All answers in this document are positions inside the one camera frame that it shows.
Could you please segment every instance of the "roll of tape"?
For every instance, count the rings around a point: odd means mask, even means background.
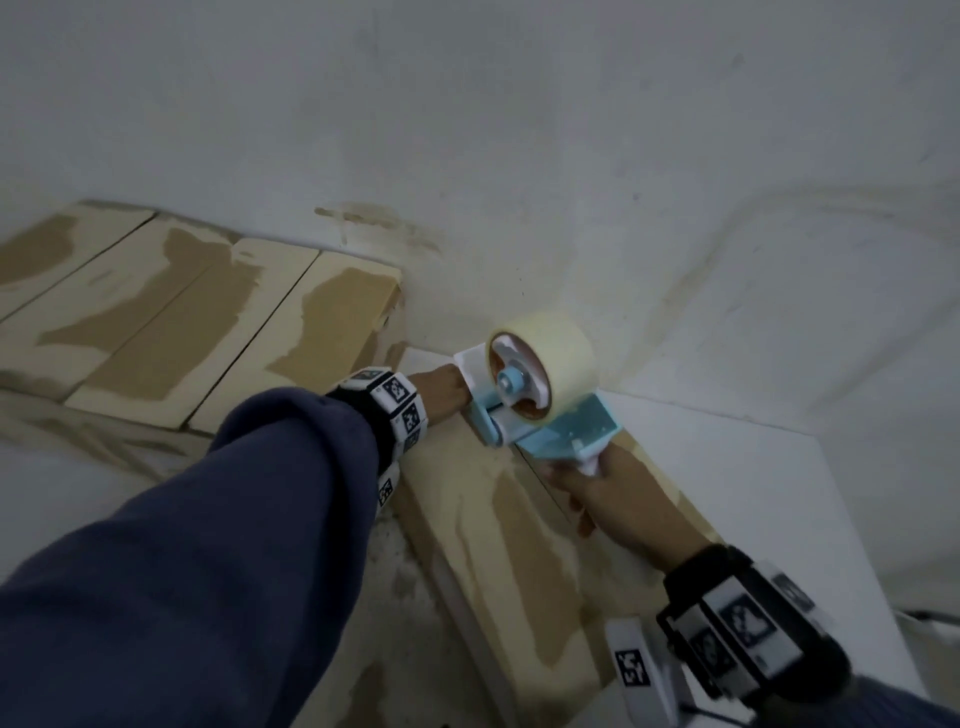
[[[513,409],[524,420],[544,425],[577,404],[599,386],[593,347],[580,328],[563,313],[543,311],[496,328],[487,340],[487,363],[496,381],[499,357],[491,343],[508,333],[525,343],[540,361],[550,386],[550,405],[536,409],[524,400]]]

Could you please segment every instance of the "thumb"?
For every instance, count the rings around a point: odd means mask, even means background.
[[[543,468],[544,479],[554,488],[569,493],[581,502],[595,478],[584,475],[576,466],[566,462],[550,463]]]

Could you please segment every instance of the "floor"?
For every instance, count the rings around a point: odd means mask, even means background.
[[[0,444],[0,580],[59,536],[144,487],[88,462]],[[296,728],[480,728],[492,703],[393,510],[377,518],[363,588]]]

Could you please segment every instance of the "person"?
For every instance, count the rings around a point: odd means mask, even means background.
[[[22,564],[0,587],[0,725],[290,725],[356,602],[384,473],[470,399],[449,365],[353,377],[326,396],[250,398],[200,462]],[[724,568],[626,451],[610,446],[595,478],[565,464],[546,476],[582,511],[581,534],[598,527],[643,553],[668,592],[684,570]],[[793,717],[958,724],[872,681],[831,687]]]

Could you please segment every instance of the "black cable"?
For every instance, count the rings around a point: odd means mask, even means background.
[[[686,713],[689,716],[706,716],[711,717],[714,720],[722,720],[725,723],[730,725],[739,725],[741,728],[750,728],[750,723],[744,723],[736,718],[721,716],[719,713],[714,713],[713,711],[705,711],[702,708],[698,708],[695,705],[690,705],[689,703],[680,704],[680,712]]]

